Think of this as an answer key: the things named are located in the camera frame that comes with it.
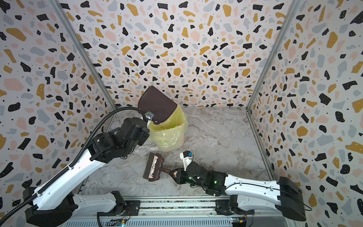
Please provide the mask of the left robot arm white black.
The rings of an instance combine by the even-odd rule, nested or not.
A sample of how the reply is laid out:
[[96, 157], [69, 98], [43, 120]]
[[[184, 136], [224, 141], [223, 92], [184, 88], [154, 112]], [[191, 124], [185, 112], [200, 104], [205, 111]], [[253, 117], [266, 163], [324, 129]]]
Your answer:
[[92, 196], [74, 194], [72, 191], [113, 159], [126, 159], [148, 137], [147, 122], [137, 117], [126, 118], [121, 127], [92, 137], [75, 165], [65, 167], [66, 173], [61, 177], [49, 180], [47, 189], [30, 188], [23, 193], [27, 199], [32, 195], [37, 196], [25, 211], [26, 222], [38, 227], [57, 227], [76, 216], [123, 214], [126, 201], [118, 191]]

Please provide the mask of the brown dustpan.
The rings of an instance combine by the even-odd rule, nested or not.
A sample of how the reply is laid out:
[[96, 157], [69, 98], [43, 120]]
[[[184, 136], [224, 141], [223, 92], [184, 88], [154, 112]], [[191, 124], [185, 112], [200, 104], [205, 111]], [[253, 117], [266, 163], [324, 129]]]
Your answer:
[[176, 110], [177, 104], [159, 91], [150, 86], [138, 101], [138, 108], [147, 115], [151, 114], [151, 121], [158, 125], [164, 123]]

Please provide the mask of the brown cartoon face brush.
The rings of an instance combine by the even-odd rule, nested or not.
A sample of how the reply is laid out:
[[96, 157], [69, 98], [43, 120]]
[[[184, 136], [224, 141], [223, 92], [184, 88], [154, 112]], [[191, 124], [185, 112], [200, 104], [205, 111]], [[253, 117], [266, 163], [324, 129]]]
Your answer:
[[148, 154], [147, 164], [143, 174], [143, 178], [149, 182], [154, 182], [160, 179], [162, 172], [167, 173], [173, 180], [175, 177], [175, 170], [170, 170], [163, 167], [164, 158], [159, 153], [150, 152]]

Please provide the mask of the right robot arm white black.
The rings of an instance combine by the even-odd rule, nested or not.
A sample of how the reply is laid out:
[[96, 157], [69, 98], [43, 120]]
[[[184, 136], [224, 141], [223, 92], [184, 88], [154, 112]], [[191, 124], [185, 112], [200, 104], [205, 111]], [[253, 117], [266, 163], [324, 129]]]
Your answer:
[[306, 221], [302, 190], [287, 177], [277, 181], [249, 180], [208, 171], [196, 162], [191, 162], [186, 169], [170, 170], [168, 174], [177, 184], [201, 187], [207, 195], [229, 196], [230, 213], [270, 210], [279, 211], [291, 220]]

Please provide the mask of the bin with yellow bag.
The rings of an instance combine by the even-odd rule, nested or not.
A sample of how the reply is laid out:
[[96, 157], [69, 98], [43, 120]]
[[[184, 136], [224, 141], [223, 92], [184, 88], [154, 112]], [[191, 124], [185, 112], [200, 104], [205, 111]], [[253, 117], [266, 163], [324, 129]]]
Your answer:
[[148, 125], [149, 138], [162, 152], [176, 150], [183, 146], [188, 126], [187, 115], [180, 105], [177, 105], [175, 111], [165, 122], [160, 124], [151, 122]]

